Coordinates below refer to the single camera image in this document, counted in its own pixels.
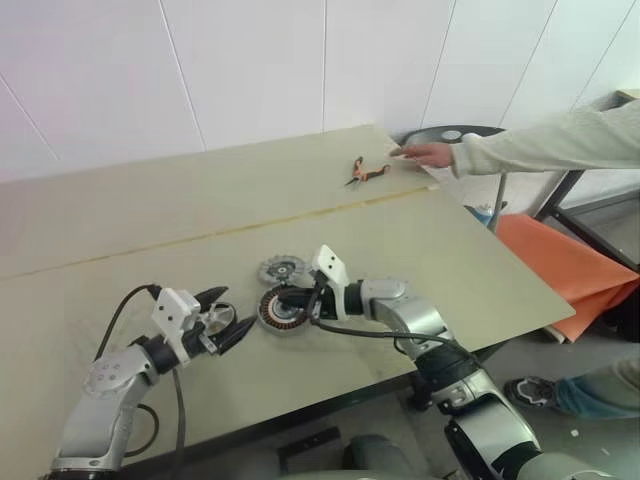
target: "copper coil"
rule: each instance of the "copper coil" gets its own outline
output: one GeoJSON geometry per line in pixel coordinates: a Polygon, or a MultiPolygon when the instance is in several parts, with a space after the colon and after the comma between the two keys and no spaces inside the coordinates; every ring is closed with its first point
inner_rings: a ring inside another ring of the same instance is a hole
{"type": "Polygon", "coordinates": [[[260,319],[267,325],[282,331],[292,330],[307,321],[307,314],[300,308],[289,308],[278,301],[278,294],[286,290],[287,285],[278,285],[264,294],[260,300],[258,312],[260,319]]]}

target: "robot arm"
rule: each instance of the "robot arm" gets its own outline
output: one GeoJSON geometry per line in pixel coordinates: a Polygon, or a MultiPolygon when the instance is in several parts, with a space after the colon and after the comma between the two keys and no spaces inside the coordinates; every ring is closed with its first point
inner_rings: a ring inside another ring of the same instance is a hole
{"type": "Polygon", "coordinates": [[[160,375],[209,352],[223,354],[241,340],[254,318],[216,303],[226,287],[192,296],[162,289],[152,319],[161,334],[141,337],[125,350],[93,362],[80,401],[68,418],[48,480],[111,480],[125,456],[133,414],[160,375]]]}
{"type": "Polygon", "coordinates": [[[451,417],[445,435],[471,478],[609,477],[571,457],[543,453],[526,420],[473,355],[457,344],[436,308],[412,293],[406,282],[383,279],[349,283],[344,263],[326,245],[317,252],[312,267],[314,289],[287,290],[279,300],[301,306],[306,298],[313,323],[318,325],[321,318],[347,320],[348,315],[364,315],[393,332],[431,338],[398,338],[398,343],[427,382],[432,402],[451,417]]]}

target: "shoe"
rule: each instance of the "shoe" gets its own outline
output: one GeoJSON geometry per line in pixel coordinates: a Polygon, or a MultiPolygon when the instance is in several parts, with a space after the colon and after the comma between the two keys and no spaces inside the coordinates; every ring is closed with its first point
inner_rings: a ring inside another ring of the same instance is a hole
{"type": "Polygon", "coordinates": [[[524,377],[504,384],[504,393],[513,403],[527,408],[557,408],[556,382],[524,377]]]}

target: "human hand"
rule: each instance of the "human hand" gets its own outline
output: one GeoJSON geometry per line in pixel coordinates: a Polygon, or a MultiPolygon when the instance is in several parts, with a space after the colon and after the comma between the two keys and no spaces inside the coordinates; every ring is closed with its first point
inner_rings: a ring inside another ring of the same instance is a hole
{"type": "Polygon", "coordinates": [[[424,167],[446,168],[453,164],[453,153],[446,143],[427,143],[396,148],[389,155],[391,157],[404,155],[404,158],[413,159],[424,167]]]}

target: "pliers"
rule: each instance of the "pliers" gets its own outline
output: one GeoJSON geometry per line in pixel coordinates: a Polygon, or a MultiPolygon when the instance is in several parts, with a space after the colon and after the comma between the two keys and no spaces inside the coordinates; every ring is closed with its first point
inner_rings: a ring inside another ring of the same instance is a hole
{"type": "Polygon", "coordinates": [[[374,170],[373,172],[363,172],[362,171],[363,162],[364,162],[364,159],[362,157],[356,158],[356,161],[353,164],[353,178],[351,178],[351,180],[345,183],[345,186],[351,185],[352,183],[356,183],[356,182],[366,182],[370,178],[379,177],[387,173],[391,168],[391,165],[384,165],[383,167],[379,168],[378,170],[374,170]]]}

